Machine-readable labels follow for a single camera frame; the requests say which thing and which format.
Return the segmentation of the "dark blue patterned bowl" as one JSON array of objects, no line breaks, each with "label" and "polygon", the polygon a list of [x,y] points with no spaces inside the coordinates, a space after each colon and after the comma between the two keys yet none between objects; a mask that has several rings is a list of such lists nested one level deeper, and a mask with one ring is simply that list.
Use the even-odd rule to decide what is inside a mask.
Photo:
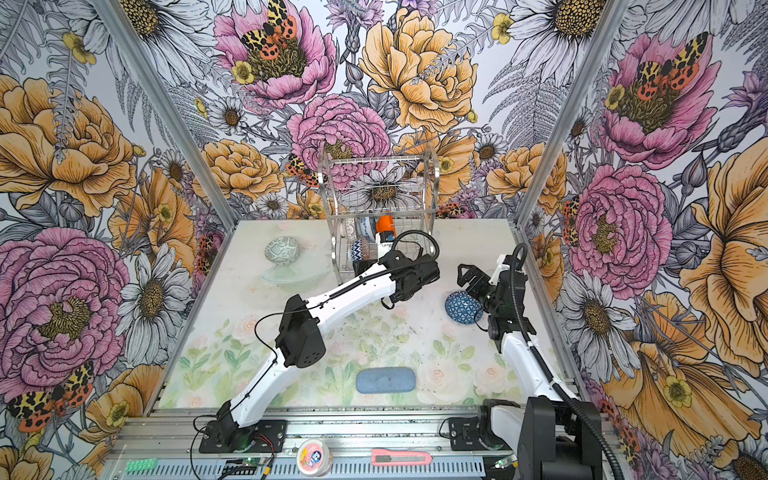
[{"label": "dark blue patterned bowl", "polygon": [[450,293],[445,299],[444,310],[451,320],[462,325],[476,324],[484,314],[480,302],[466,291]]}]

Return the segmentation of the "red patterned ceramic bowl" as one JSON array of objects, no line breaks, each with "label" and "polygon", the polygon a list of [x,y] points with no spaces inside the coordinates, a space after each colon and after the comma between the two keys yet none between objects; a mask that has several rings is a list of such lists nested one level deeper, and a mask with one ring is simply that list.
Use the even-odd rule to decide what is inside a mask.
[{"label": "red patterned ceramic bowl", "polygon": [[368,261],[375,258],[376,243],[366,238],[355,239],[349,247],[349,257],[352,262]]}]

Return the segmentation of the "orange plastic bowl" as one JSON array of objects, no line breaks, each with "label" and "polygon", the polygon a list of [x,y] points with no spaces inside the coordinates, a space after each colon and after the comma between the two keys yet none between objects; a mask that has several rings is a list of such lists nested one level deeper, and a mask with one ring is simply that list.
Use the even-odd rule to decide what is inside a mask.
[{"label": "orange plastic bowl", "polygon": [[376,220],[376,232],[383,234],[386,238],[396,236],[396,228],[392,215],[383,215]]}]

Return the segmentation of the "white black lattice bowl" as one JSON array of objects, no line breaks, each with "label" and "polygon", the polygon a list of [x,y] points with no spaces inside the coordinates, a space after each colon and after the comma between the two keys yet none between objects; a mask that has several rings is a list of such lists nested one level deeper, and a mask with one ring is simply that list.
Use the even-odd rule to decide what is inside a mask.
[{"label": "white black lattice bowl", "polygon": [[358,238],[356,222],[353,217],[346,217],[342,221],[342,233],[344,237],[350,241],[355,241]]}]

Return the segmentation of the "steel wire dish rack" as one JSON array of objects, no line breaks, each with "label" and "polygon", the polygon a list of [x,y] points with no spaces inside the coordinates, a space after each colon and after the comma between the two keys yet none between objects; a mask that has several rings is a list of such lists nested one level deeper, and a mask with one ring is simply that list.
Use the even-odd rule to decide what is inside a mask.
[{"label": "steel wire dish rack", "polygon": [[433,232],[440,182],[438,158],[433,147],[422,144],[420,148],[420,152],[407,148],[401,155],[366,158],[333,154],[329,148],[320,151],[319,191],[331,236],[331,262],[339,283],[383,256],[393,239],[377,233],[375,258],[352,262],[349,247],[353,241],[342,233],[344,218],[353,217],[357,228],[360,217],[377,220],[392,215],[396,236],[408,230]]}]

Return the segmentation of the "green patterned ceramic bowl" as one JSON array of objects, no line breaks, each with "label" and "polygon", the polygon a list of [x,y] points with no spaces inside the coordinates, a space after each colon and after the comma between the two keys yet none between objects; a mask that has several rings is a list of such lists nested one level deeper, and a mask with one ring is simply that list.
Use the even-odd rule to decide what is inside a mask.
[{"label": "green patterned ceramic bowl", "polygon": [[290,265],[301,255],[301,246],[292,236],[280,236],[267,244],[264,255],[269,262],[277,266]]}]

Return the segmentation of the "blue floral ceramic bowl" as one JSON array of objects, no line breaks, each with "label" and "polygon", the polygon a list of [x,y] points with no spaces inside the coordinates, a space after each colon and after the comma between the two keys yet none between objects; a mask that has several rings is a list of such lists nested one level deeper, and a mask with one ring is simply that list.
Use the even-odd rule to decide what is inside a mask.
[{"label": "blue floral ceramic bowl", "polygon": [[359,235],[368,240],[376,241],[376,220],[374,217],[360,217],[357,222],[357,230]]}]

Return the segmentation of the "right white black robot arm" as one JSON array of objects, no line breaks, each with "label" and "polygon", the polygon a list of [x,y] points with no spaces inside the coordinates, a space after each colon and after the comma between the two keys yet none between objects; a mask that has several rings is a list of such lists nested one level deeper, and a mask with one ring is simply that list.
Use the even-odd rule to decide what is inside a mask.
[{"label": "right white black robot arm", "polygon": [[486,431],[512,448],[497,467],[512,468],[516,479],[602,479],[600,415],[567,387],[541,352],[535,327],[524,315],[522,261],[503,255],[492,275],[461,264],[457,283],[480,303],[489,337],[525,396],[523,404],[484,403]]}]

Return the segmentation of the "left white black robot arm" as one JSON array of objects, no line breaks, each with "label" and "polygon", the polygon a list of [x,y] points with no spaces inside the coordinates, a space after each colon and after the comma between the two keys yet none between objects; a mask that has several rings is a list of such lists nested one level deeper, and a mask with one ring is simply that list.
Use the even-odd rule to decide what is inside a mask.
[{"label": "left white black robot arm", "polygon": [[271,356],[236,396],[226,401],[202,430],[201,453],[232,453],[248,448],[273,399],[295,382],[300,371],[326,353],[324,335],[356,311],[376,302],[393,307],[411,299],[440,277],[440,247],[421,230],[407,230],[390,250],[365,271],[336,288],[308,299],[296,294],[279,313],[278,334],[268,345]]}]

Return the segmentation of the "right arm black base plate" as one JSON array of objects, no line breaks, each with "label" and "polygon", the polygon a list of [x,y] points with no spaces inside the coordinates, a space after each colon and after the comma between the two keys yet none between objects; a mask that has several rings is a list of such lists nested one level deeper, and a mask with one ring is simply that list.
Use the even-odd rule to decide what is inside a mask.
[{"label": "right arm black base plate", "polygon": [[498,444],[491,438],[488,423],[475,417],[449,417],[448,438],[453,451],[493,451]]}]

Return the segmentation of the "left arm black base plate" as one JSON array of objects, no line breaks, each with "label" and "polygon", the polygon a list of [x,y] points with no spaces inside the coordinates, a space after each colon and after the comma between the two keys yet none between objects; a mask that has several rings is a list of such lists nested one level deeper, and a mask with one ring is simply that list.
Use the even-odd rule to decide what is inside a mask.
[{"label": "left arm black base plate", "polygon": [[262,420],[243,428],[211,421],[203,430],[198,449],[203,454],[280,453],[287,426],[285,420]]}]

